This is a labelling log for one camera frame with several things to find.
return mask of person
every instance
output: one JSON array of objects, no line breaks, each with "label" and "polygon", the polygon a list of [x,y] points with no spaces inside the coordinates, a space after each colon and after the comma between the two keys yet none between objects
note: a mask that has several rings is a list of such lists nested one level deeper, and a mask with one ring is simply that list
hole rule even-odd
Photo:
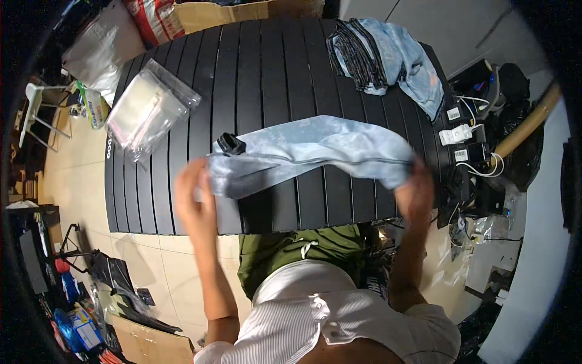
[{"label": "person", "polygon": [[[205,347],[194,356],[194,363],[451,363],[456,359],[459,330],[443,308],[428,304],[418,289],[434,200],[430,173],[422,162],[415,162],[409,180],[395,190],[407,227],[392,265],[389,304],[371,290],[357,289],[352,271],[358,264],[341,262],[361,253],[357,227],[321,229],[307,236],[275,234],[267,240],[256,235],[247,247],[242,237],[239,278],[253,300],[242,326],[218,263],[217,213],[206,163],[204,159],[190,162],[177,178],[175,192],[178,216],[194,247],[208,319]],[[277,237],[282,237],[283,246]],[[265,242],[268,246],[261,248]],[[261,275],[266,278],[258,282]]]}]

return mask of olive green shorts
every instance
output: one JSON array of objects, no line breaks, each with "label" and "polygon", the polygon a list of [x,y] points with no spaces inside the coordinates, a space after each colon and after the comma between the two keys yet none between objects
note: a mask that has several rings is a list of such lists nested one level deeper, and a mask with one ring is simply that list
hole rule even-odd
[{"label": "olive green shorts", "polygon": [[364,239],[356,225],[319,230],[239,236],[240,267],[238,276],[249,299],[259,285],[274,271],[303,259],[327,261],[343,269],[359,282]]}]

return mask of paper box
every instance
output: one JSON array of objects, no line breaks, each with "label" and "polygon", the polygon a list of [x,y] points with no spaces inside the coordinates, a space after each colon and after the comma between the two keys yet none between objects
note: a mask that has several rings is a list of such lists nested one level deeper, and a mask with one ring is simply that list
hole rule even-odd
[{"label": "paper box", "polygon": [[123,356],[136,364],[191,364],[194,358],[190,339],[142,326],[112,315],[112,324]]},{"label": "paper box", "polygon": [[85,349],[89,350],[102,342],[97,327],[91,320],[91,316],[82,308],[77,308],[68,313],[73,324],[73,329],[81,339]]},{"label": "paper box", "polygon": [[212,2],[174,4],[186,34],[218,25],[269,17],[321,17],[325,0],[267,0],[235,6]]}]

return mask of stack of folded clothes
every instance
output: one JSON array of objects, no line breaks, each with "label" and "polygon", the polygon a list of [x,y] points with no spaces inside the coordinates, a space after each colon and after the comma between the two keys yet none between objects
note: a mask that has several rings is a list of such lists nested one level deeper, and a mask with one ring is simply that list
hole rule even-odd
[{"label": "stack of folded clothes", "polygon": [[433,121],[443,101],[442,84],[424,49],[408,31],[375,19],[337,23],[327,39],[335,72],[353,78],[358,91],[379,96],[398,82]]}]

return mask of white chair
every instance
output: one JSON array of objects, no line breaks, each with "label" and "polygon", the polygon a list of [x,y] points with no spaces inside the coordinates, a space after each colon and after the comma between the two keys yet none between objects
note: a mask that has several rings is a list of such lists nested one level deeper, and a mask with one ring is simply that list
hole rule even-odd
[{"label": "white chair", "polygon": [[59,129],[53,127],[50,123],[42,120],[41,118],[39,118],[37,116],[38,109],[40,108],[40,106],[50,106],[50,107],[54,107],[54,108],[62,107],[60,105],[44,104],[42,102],[42,91],[50,90],[50,89],[64,90],[68,87],[69,86],[36,86],[34,83],[28,83],[26,85],[25,93],[26,93],[26,98],[29,99],[29,108],[26,111],[26,117],[24,118],[24,120],[22,122],[22,126],[20,128],[20,144],[18,145],[19,147],[22,147],[22,143],[24,142],[24,135],[26,133],[28,133],[28,134],[32,135],[36,140],[38,140],[45,147],[47,147],[55,152],[58,152],[56,149],[54,149],[50,145],[46,144],[45,141],[43,141],[36,134],[34,134],[33,132],[30,131],[30,126],[32,124],[34,124],[35,121],[38,121],[39,123],[43,124],[44,126],[50,128],[51,130],[54,130],[56,133],[59,133],[63,136],[66,136],[67,138],[71,139],[70,135],[67,135],[67,134],[61,132]]}]

